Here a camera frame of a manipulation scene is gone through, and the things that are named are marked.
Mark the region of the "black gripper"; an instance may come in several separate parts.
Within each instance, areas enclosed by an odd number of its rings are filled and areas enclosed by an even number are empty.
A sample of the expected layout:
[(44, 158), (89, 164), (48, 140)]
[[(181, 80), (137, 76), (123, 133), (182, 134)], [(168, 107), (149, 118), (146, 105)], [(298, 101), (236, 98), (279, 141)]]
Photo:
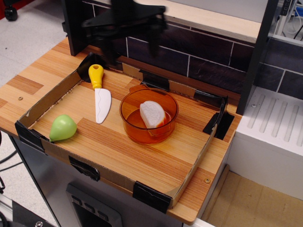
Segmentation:
[(85, 20), (81, 26), (88, 38), (100, 38), (100, 48), (107, 64), (116, 66), (116, 52), (111, 40), (146, 35), (150, 55), (158, 55), (160, 38), (166, 29), (162, 5), (144, 5), (134, 0), (112, 0), (111, 8)]

